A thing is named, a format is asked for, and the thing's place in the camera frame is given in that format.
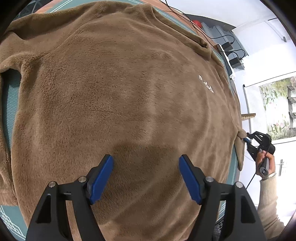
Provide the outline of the beige knit sleeve forearm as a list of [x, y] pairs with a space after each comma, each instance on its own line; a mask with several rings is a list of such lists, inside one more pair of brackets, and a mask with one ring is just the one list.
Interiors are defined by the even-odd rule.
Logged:
[[260, 197], [257, 208], [267, 239], [279, 236], [285, 228], [284, 223], [280, 221], [276, 213], [277, 199], [276, 175], [272, 173], [268, 178], [260, 181]]

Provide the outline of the person's right hand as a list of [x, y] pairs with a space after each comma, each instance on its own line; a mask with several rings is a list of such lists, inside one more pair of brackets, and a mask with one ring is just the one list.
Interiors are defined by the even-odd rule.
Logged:
[[259, 175], [262, 180], [268, 179], [275, 174], [275, 160], [274, 155], [271, 153], [259, 149], [255, 162], [256, 174]]

